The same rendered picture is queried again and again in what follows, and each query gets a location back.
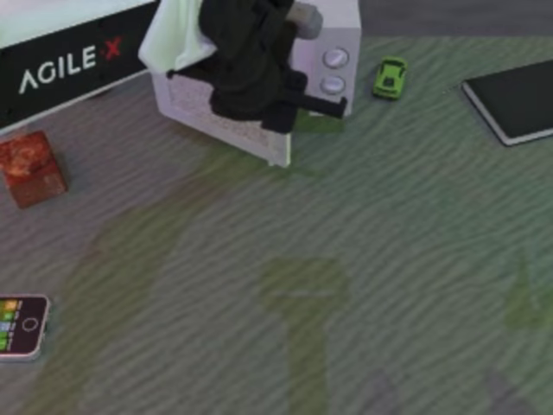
home button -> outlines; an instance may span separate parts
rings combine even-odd
[[[38,327],[38,320],[30,317],[23,320],[23,330],[25,331],[33,331]]]

red box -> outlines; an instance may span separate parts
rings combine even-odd
[[[58,164],[50,150],[50,146],[43,132],[38,131],[29,134],[17,142],[18,139],[2,145],[10,145],[12,153],[21,150],[23,146],[26,149],[38,148],[39,150],[48,149],[40,154],[40,160],[31,157],[27,163],[32,167],[27,174],[17,175],[10,173],[10,163],[4,162],[3,175],[6,186],[19,208],[28,208],[41,201],[45,201],[57,195],[67,192],[67,184],[61,175]]]

robotic arm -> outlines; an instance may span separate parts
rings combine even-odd
[[[308,77],[289,56],[296,37],[313,39],[322,17],[294,0],[162,0],[139,57],[155,73],[213,86],[213,113],[292,131],[299,108],[342,118],[340,103],[305,94]]]

oven door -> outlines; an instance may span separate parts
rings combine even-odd
[[[0,135],[146,72],[138,49],[157,5],[1,49]]]

brown cube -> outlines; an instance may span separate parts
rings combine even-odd
[[[9,156],[3,161],[3,175],[19,208],[28,208],[67,192],[67,184],[42,131],[1,145],[9,148]]]

